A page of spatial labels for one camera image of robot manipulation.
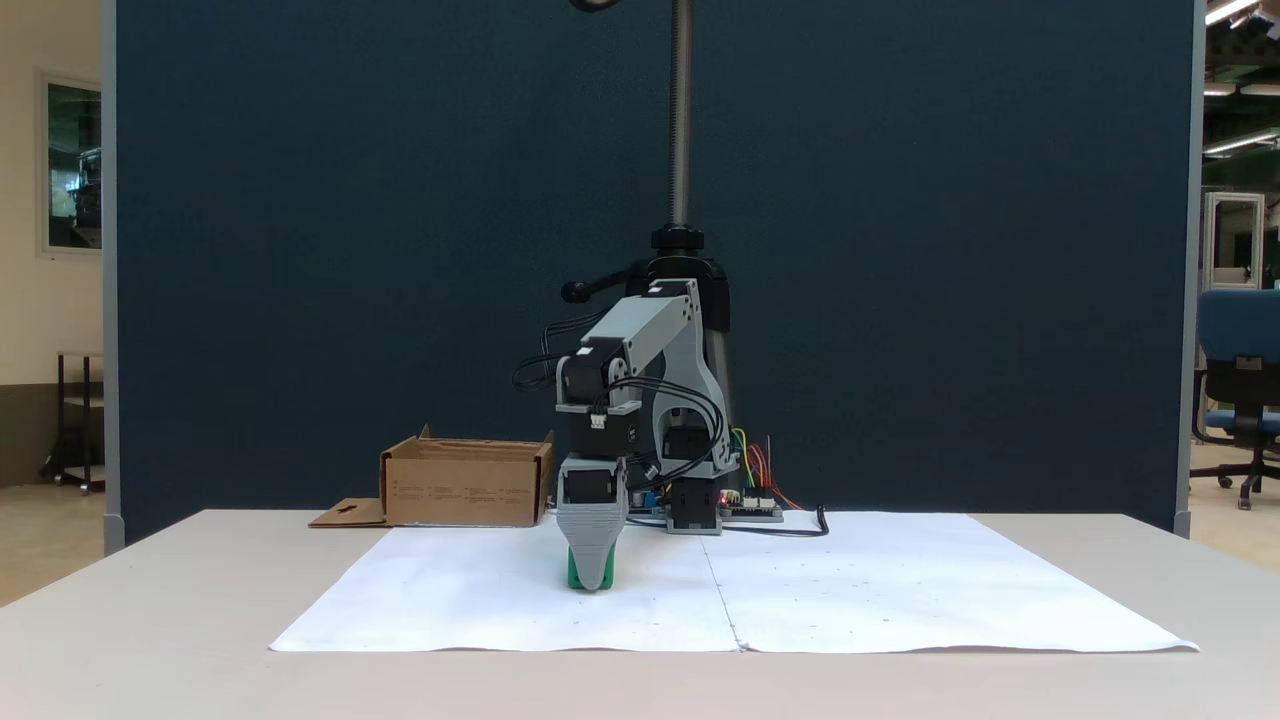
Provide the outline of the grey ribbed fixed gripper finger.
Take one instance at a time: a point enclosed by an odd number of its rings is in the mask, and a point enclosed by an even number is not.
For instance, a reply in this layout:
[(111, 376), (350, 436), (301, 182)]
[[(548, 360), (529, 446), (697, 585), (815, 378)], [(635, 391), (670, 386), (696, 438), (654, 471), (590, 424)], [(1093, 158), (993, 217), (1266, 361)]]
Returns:
[(608, 505), (577, 505), (556, 510), (557, 527), (568, 543), (568, 587), (575, 591), (608, 591), (614, 583), (617, 541), (628, 509)]

